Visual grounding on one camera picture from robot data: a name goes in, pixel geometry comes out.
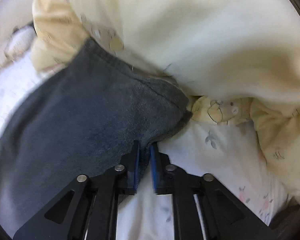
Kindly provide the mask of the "white floral bed sheet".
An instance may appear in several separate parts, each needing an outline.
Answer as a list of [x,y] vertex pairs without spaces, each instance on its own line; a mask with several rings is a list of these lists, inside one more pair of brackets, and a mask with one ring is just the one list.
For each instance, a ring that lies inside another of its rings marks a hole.
[[[49,74],[37,73],[29,54],[0,73],[0,136],[15,109]],[[191,120],[171,139],[159,143],[175,165],[190,174],[211,173],[259,219],[269,224],[291,196],[269,172],[253,125],[215,126]],[[172,239],[172,197],[154,193],[146,171],[135,195],[119,205],[117,239]]]

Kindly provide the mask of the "cream bear print duvet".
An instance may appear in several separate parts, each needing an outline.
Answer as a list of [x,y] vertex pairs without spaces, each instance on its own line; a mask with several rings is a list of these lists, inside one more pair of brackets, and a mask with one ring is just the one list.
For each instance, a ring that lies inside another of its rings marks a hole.
[[198,96],[193,117],[250,119],[275,176],[300,202],[300,16],[289,0],[34,0],[36,70],[94,39]]

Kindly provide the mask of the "white knitted pillow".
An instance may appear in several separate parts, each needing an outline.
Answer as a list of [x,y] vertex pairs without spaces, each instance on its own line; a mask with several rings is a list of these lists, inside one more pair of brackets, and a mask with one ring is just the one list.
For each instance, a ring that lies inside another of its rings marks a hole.
[[9,39],[4,50],[5,56],[9,60],[15,60],[29,50],[31,44],[36,37],[34,27],[27,25],[15,31]]

